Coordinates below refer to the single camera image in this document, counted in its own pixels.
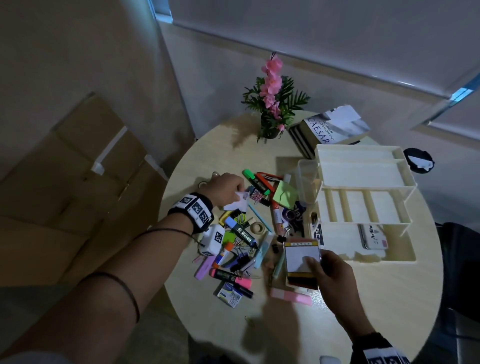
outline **wrist tracker with markers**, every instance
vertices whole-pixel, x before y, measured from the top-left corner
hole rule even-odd
[[[173,213],[184,214],[192,221],[193,234],[198,234],[206,231],[214,220],[212,209],[213,204],[206,196],[192,192],[174,204],[168,211],[168,215]]]

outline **human arm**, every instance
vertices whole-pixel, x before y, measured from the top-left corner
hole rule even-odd
[[[360,301],[353,269],[334,252],[322,250],[322,263],[307,258],[312,273],[327,307],[352,341],[351,363],[375,363],[374,358],[394,357],[397,362],[409,364],[408,359],[375,332]]]
[[[214,206],[238,200],[243,178],[224,174],[212,177],[198,193]],[[166,216],[154,226],[193,232],[191,220],[181,213]],[[173,231],[140,236],[109,259],[98,271],[121,279],[132,291],[142,312],[163,286],[191,239]],[[112,279],[94,277],[75,287],[56,306],[2,354],[25,351],[62,354],[76,364],[111,363],[135,326],[136,313],[128,294]]]

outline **black chair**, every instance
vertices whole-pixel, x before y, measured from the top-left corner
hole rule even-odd
[[[480,322],[480,233],[460,224],[437,225],[444,261],[444,286],[438,314],[441,331],[459,339],[452,310]]]

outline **caesar book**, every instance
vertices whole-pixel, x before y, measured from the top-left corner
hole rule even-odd
[[[303,119],[299,130],[312,149],[317,144],[354,144],[365,137],[370,128],[350,105],[339,106]]]

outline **wooden table top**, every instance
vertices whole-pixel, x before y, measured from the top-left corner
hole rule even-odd
[[[296,118],[313,114],[299,111]],[[198,140],[168,181],[159,219],[200,181],[209,180],[213,171],[237,175],[246,168],[277,175],[294,171],[298,160],[304,158],[290,135],[257,143],[258,128],[259,118],[245,113]],[[370,138],[362,143],[375,144]],[[270,209],[256,206],[271,222]],[[408,231],[416,262],[349,263],[373,326],[413,360],[435,323],[443,263],[432,215],[418,190],[407,201],[407,210],[413,220]],[[221,214],[217,208],[214,213],[217,218]],[[250,216],[253,213],[249,210],[247,218]],[[220,281],[193,277],[198,268],[192,262],[196,256],[197,246],[192,242],[165,283],[177,315],[196,341],[212,343],[239,363],[318,363],[321,355],[349,363],[351,343],[319,292],[313,296],[313,306],[270,298],[264,279],[266,268],[262,267],[254,271],[253,298],[243,297],[233,309],[214,296]]]

